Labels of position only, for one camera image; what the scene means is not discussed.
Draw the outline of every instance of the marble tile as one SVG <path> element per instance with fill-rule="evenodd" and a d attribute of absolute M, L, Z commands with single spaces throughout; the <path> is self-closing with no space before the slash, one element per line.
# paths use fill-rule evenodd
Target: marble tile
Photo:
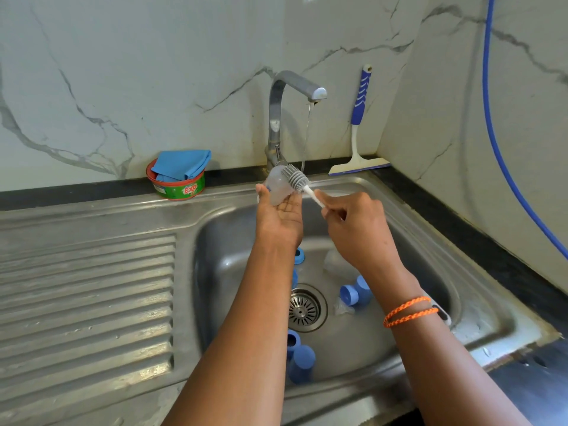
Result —
<path fill-rule="evenodd" d="M 430 0 L 379 151 L 474 226 L 568 291 L 568 262 L 511 193 L 481 93 L 487 0 Z M 568 244 L 568 0 L 497 0 L 490 53 L 495 133 L 529 203 Z"/>
<path fill-rule="evenodd" d="M 265 162 L 267 99 L 290 69 L 326 87 L 307 158 L 347 156 L 359 70 L 374 66 L 376 150 L 428 0 L 0 0 L 0 190 L 135 178 L 160 150 L 211 168 Z M 307 105 L 285 92 L 283 148 Z"/>

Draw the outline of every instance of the clear plastic bottle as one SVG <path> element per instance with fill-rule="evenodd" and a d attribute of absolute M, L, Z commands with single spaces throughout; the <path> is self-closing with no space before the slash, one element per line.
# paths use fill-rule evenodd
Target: clear plastic bottle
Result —
<path fill-rule="evenodd" d="M 282 200 L 295 191 L 288 179 L 282 174 L 285 167 L 274 166 L 264 181 L 264 186 L 270 192 L 270 204 L 272 206 L 281 204 Z"/>

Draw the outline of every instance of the hose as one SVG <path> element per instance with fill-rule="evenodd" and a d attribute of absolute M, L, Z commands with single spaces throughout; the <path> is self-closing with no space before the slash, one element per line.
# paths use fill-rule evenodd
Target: hose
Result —
<path fill-rule="evenodd" d="M 525 209 L 530 218 L 536 223 L 536 225 L 543 231 L 545 236 L 550 239 L 550 242 L 560 251 L 560 253 L 568 260 L 568 249 L 558 240 L 558 238 L 552 233 L 552 231 L 544 224 L 544 222 L 539 218 L 536 212 L 530 207 L 527 200 L 523 197 L 519 188 L 515 184 L 515 181 L 509 173 L 501 151 L 499 150 L 499 145 L 497 144 L 497 139 L 495 138 L 495 132 L 493 131 L 493 122 L 491 121 L 491 111 L 489 109 L 489 44 L 491 42 L 491 25 L 493 22 L 493 6 L 495 0 L 489 0 L 487 5 L 487 20 L 485 22 L 485 38 L 483 41 L 483 75 L 482 75 L 482 88 L 483 88 L 483 112 L 485 113 L 485 123 L 487 125 L 487 134 L 489 135 L 489 141 L 491 142 L 491 147 L 493 148 L 493 153 L 497 159 L 497 163 L 503 172 L 503 176 L 507 181 L 511 191 Z"/>

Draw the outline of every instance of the orange bracelet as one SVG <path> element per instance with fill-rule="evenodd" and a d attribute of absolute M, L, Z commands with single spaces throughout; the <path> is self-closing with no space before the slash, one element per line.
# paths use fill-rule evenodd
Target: orange bracelet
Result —
<path fill-rule="evenodd" d="M 399 306 L 398 308 L 394 308 L 391 312 L 389 312 L 387 314 L 387 316 L 385 317 L 384 321 L 383 321 L 383 326 L 385 326 L 387 329 L 391 328 L 393 326 L 396 326 L 397 324 L 400 324 L 402 322 L 408 322 L 410 320 L 414 320 L 415 318 L 418 317 L 423 317 L 425 315 L 430 315 L 430 314 L 435 314 L 439 311 L 438 308 L 430 308 L 430 309 L 426 309 L 425 311 L 420 311 L 420 312 L 416 312 L 414 314 L 411 315 L 407 315 L 405 317 L 402 317 L 398 320 L 394 320 L 393 322 L 389 322 L 389 320 L 396 314 L 398 314 L 399 312 L 401 312 L 403 309 L 406 309 L 412 305 L 414 305 L 415 303 L 421 302 L 421 301 L 430 301 L 430 298 L 426 297 L 426 296 L 420 296 L 418 298 L 415 298 L 411 301 L 408 301 L 407 303 L 403 303 L 401 306 Z"/>

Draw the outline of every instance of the gray brush bristle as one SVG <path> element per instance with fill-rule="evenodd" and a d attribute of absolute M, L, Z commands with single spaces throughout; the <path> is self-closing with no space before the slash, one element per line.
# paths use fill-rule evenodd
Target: gray brush bristle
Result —
<path fill-rule="evenodd" d="M 306 185 L 309 185 L 309 179 L 306 175 L 292 164 L 288 164 L 284 170 L 282 170 L 282 174 L 286 177 L 286 179 L 288 179 L 288 182 L 296 191 L 301 192 Z"/>

